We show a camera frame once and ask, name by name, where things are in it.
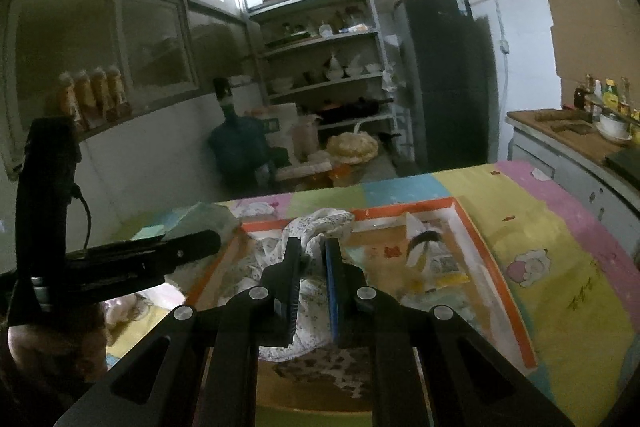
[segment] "cabinet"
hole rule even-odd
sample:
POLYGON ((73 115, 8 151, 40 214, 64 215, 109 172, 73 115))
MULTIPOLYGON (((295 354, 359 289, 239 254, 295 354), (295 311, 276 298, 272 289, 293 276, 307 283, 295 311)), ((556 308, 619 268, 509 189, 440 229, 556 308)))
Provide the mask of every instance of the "cabinet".
POLYGON ((524 160, 540 169, 576 198, 637 263, 640 261, 640 200, 637 191, 605 169, 582 159, 564 155, 554 140, 540 141, 523 130, 515 129, 511 143, 511 160, 524 160))

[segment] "refrigerator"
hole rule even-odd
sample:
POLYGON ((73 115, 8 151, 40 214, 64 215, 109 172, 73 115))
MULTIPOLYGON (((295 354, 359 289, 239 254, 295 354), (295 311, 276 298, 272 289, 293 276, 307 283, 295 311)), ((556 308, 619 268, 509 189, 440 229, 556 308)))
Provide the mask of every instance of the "refrigerator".
POLYGON ((487 163, 489 99, 468 0, 400 0, 394 8, 423 172, 487 163))

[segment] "plate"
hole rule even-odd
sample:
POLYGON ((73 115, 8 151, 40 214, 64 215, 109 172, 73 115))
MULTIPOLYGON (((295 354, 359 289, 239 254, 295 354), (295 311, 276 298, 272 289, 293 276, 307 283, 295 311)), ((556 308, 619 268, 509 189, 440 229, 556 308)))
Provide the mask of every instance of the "plate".
POLYGON ((604 131, 604 129, 602 128, 602 124, 600 122, 596 122, 596 129, 598 130, 600 135, 605 140, 608 140, 611 143, 614 143, 616 145, 620 145, 620 146, 624 147, 624 146, 628 145, 629 142, 631 142, 631 135, 630 134, 626 134, 625 137, 611 136, 610 134, 608 134, 608 133, 606 133, 604 131))

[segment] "white bowl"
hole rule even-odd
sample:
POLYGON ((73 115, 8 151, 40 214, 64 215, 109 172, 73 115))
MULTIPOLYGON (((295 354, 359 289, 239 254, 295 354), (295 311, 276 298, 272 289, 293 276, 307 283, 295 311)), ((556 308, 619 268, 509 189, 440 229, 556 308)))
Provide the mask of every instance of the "white bowl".
POLYGON ((627 133, 624 136, 611 136, 608 132, 604 130, 604 126, 602 125, 601 122, 596 122, 596 129, 605 140, 608 140, 616 145, 620 145, 621 147, 624 147, 631 142, 630 134, 627 133))
POLYGON ((614 120, 613 118, 609 118, 608 116, 601 115, 600 125, 602 126, 602 130, 605 133, 614 138, 623 138, 625 136, 628 136, 627 131, 629 128, 629 124, 623 121, 614 120))
POLYGON ((344 75, 344 70, 340 68, 339 70, 326 70, 324 72, 324 76, 326 76, 330 81, 335 82, 336 80, 340 80, 344 75))
POLYGON ((380 71, 382 71, 382 66, 377 62, 372 62, 371 64, 367 64, 366 66, 364 66, 364 68, 367 70, 367 73, 370 73, 370 74, 380 73, 380 71))
POLYGON ((362 66, 354 66, 345 70, 349 76, 359 76, 362 74, 362 66))

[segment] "cardboard box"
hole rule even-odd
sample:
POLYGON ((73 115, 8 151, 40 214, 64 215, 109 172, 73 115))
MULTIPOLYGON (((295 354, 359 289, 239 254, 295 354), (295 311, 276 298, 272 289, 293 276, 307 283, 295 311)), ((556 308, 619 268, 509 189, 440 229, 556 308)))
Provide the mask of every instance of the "cardboard box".
POLYGON ((630 83, 632 107, 640 108, 640 6, 636 0, 549 0, 556 73, 562 103, 573 105, 574 90, 587 73, 603 86, 612 78, 630 83))

